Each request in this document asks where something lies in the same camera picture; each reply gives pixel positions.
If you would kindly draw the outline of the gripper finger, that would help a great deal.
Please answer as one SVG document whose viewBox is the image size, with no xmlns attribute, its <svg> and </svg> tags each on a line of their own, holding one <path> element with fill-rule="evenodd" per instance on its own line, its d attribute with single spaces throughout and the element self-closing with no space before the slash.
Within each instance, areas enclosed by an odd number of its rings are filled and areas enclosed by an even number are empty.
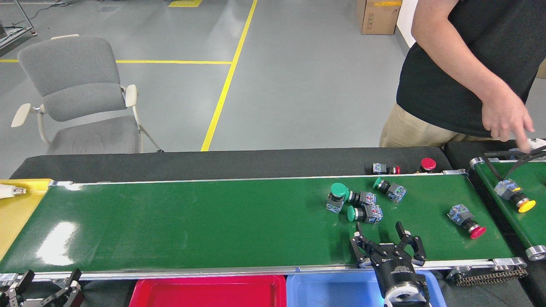
<svg viewBox="0 0 546 307">
<path fill-rule="evenodd" d="M 70 277 L 63 280 L 64 285 L 60 290 L 41 301 L 41 307 L 80 307 L 84 301 L 80 277 L 80 269 L 74 269 Z"/>
<path fill-rule="evenodd" d="M 0 305 L 2 307 L 23 307 L 25 300 L 22 295 L 26 292 L 30 284 L 32 284 L 34 277 L 35 272 L 27 270 L 22 278 L 15 281 L 6 291 L 1 292 Z"/>
</svg>

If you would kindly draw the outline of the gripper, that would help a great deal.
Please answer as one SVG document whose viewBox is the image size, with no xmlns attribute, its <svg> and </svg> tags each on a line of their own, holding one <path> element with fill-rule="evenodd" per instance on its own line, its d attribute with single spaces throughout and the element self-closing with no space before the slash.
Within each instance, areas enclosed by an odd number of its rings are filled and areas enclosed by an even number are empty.
<svg viewBox="0 0 546 307">
<path fill-rule="evenodd" d="M 357 231 L 350 240 L 357 268 L 374 267 L 377 282 L 382 295 L 388 295 L 396 288 L 415 288 L 419 292 L 422 280 L 413 268 L 413 264 L 423 266 L 427 261 L 421 237 L 413 236 L 397 221 L 395 229 L 400 243 L 375 243 L 363 235 L 362 225 L 357 222 Z M 414 255 L 411 257 L 404 248 L 410 245 Z"/>
</svg>

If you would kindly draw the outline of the person's right hand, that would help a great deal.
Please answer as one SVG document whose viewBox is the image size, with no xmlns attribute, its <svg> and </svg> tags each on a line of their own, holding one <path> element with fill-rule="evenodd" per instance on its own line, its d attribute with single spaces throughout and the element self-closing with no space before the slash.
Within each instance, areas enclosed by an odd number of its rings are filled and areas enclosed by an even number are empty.
<svg viewBox="0 0 546 307">
<path fill-rule="evenodd" d="M 514 93 L 493 95 L 484 100 L 482 121 L 492 138 L 506 142 L 514 136 L 521 152 L 531 151 L 527 132 L 534 132 L 534 122 L 525 104 Z"/>
</svg>

